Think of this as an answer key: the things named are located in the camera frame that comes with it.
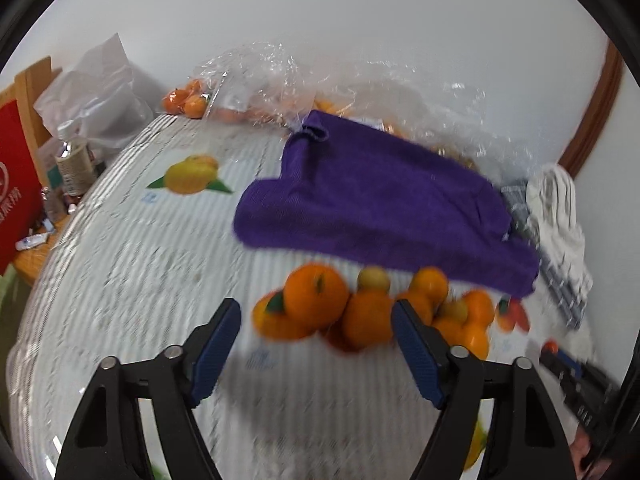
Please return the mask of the small orange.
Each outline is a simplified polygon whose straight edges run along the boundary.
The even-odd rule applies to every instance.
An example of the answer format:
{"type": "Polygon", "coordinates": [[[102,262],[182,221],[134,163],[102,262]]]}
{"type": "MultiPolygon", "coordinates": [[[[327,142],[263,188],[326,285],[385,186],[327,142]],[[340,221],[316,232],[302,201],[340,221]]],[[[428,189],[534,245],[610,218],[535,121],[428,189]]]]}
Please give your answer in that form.
{"type": "Polygon", "coordinates": [[[420,292],[434,307],[439,307],[449,295],[449,280],[436,266],[426,266],[413,275],[409,289],[420,292]]]}

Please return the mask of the orange with leaf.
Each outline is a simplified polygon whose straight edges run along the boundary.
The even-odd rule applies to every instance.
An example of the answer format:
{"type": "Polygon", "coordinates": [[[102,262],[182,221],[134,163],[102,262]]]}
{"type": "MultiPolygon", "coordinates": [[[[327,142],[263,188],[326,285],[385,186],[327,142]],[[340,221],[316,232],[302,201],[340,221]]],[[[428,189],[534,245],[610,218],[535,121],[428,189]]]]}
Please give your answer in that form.
{"type": "Polygon", "coordinates": [[[256,302],[252,324],[260,336],[275,341],[301,340],[314,334],[285,313],[282,289],[274,290],[256,302]]]}

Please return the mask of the small yellow-green fruit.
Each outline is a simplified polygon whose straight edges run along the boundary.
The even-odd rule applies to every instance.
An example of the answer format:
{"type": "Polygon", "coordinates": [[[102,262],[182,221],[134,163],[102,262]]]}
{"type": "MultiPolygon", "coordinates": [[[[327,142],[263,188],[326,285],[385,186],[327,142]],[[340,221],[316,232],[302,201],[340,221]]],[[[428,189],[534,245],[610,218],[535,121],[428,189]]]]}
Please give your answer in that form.
{"type": "Polygon", "coordinates": [[[358,290],[378,290],[383,294],[390,291],[390,277],[380,266],[365,266],[357,276],[358,290]]]}

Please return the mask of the large orange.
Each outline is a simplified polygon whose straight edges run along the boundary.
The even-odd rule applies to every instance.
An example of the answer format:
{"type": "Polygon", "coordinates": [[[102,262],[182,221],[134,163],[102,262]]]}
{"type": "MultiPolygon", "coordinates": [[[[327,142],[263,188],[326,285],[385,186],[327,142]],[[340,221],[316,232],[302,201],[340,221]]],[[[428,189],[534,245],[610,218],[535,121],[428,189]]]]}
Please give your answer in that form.
{"type": "Polygon", "coordinates": [[[294,270],[283,287],[285,313],[310,330],[321,330],[343,314],[349,288],[332,266],[307,263],[294,270]]]}

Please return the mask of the grey plaid cloth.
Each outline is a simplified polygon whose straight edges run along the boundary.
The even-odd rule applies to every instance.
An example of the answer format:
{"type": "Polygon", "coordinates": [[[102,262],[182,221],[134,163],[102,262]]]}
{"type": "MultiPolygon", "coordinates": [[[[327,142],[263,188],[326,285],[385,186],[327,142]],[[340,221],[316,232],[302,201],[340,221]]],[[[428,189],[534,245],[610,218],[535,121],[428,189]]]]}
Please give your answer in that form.
{"type": "Polygon", "coordinates": [[[526,204],[526,181],[517,180],[500,188],[500,194],[512,219],[511,232],[518,234],[533,248],[539,260],[539,274],[546,284],[565,326],[578,330],[584,320],[587,300],[578,294],[568,275],[553,263],[539,240],[537,226],[526,204]]]}

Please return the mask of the fruit print tablecloth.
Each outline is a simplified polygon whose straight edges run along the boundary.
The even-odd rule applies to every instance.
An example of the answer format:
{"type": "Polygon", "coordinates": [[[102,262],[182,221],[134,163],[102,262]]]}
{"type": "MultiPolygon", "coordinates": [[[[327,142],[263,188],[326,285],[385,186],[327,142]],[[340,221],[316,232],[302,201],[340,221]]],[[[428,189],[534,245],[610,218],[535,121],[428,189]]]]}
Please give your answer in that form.
{"type": "MultiPolygon", "coordinates": [[[[285,143],[278,129],[163,117],[84,199],[32,289],[8,370],[14,450],[33,477],[54,477],[103,358],[152,358],[224,298],[250,312],[314,261],[233,232],[243,192],[277,177],[285,143]]],[[[347,354],[319,336],[265,340],[244,321],[195,419],[227,479],[405,479],[437,413],[394,344],[347,354]]]]}

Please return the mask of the white knit cloth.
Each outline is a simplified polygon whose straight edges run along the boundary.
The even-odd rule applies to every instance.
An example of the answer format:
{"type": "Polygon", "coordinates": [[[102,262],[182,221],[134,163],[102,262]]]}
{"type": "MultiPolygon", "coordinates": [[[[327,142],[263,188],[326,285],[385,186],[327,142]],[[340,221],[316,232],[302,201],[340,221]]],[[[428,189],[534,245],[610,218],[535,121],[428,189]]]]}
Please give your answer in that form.
{"type": "Polygon", "coordinates": [[[542,247],[588,302],[593,279],[585,263],[586,239],[577,221],[573,178],[560,165],[542,166],[527,183],[526,204],[542,247]]]}

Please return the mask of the purple towel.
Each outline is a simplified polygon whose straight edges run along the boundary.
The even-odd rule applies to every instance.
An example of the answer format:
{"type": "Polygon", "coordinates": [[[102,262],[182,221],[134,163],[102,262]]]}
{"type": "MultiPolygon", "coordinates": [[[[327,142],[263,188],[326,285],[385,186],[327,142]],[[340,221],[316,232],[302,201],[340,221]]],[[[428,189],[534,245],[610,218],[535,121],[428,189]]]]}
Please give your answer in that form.
{"type": "Polygon", "coordinates": [[[518,297],[533,291],[539,268],[490,181],[420,145],[318,110],[286,141],[279,177],[244,191],[233,229],[254,248],[407,272],[437,266],[448,278],[518,297]]]}

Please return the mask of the red box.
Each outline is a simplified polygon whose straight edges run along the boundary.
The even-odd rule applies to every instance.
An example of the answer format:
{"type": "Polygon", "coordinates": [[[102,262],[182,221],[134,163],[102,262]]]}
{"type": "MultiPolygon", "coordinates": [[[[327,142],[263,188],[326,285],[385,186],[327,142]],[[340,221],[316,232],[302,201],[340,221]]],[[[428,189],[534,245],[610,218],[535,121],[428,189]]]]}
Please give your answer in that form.
{"type": "Polygon", "coordinates": [[[22,129],[17,102],[1,107],[0,271],[16,254],[15,244],[28,235],[42,213],[41,185],[22,129]]]}

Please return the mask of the plastic bottle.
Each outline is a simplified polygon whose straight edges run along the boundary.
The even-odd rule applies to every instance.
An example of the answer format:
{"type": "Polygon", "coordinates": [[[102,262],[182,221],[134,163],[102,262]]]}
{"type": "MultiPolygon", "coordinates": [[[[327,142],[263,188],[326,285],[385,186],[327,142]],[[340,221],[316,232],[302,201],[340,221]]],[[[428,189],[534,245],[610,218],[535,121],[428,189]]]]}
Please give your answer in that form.
{"type": "Polygon", "coordinates": [[[78,122],[71,120],[58,127],[58,138],[62,145],[55,155],[55,162],[64,191],[69,196],[84,196],[98,178],[88,141],[80,134],[78,122]]]}

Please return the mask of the oranges in bag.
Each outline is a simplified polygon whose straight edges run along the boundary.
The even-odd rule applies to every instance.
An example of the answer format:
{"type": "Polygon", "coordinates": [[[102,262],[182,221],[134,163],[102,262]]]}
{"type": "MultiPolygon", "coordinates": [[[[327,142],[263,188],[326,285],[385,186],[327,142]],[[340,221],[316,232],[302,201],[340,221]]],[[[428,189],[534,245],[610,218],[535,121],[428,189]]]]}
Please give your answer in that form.
{"type": "Polygon", "coordinates": [[[201,79],[190,79],[182,88],[169,91],[162,99],[162,109],[171,115],[202,119],[208,107],[207,88],[201,79]]]}

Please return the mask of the white plastic bag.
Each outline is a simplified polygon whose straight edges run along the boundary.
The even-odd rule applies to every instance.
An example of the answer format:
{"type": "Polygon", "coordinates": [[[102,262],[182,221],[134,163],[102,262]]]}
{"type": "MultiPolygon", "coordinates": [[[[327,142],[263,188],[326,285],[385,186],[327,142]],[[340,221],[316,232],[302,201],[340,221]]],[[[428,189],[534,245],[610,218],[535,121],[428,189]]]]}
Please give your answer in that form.
{"type": "Polygon", "coordinates": [[[134,93],[134,71],[117,34],[59,74],[34,107],[51,136],[84,139],[99,159],[121,152],[154,117],[134,93]]]}

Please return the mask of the clear plastic bag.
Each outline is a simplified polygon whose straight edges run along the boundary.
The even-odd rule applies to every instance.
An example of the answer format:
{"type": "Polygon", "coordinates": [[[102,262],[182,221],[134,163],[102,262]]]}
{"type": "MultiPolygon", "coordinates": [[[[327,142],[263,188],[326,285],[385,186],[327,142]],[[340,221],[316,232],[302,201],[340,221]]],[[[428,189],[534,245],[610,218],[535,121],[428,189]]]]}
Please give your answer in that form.
{"type": "Polygon", "coordinates": [[[294,131],[314,110],[370,126],[461,162],[495,184],[536,167],[526,146],[484,127],[485,95],[390,61],[296,58],[283,44],[255,42],[196,66],[204,116],[294,131]]]}

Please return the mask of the wooden chair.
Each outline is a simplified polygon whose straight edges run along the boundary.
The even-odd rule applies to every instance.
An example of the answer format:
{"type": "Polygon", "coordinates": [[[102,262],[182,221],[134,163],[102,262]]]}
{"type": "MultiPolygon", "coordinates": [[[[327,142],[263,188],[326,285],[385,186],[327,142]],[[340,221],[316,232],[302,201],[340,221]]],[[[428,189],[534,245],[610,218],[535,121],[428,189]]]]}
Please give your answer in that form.
{"type": "Polygon", "coordinates": [[[29,65],[14,77],[14,83],[1,91],[1,105],[15,101],[30,157],[42,186],[49,186],[47,170],[38,156],[38,150],[50,139],[51,135],[43,125],[35,110],[35,102],[52,81],[62,72],[62,68],[53,68],[50,56],[29,65]]]}

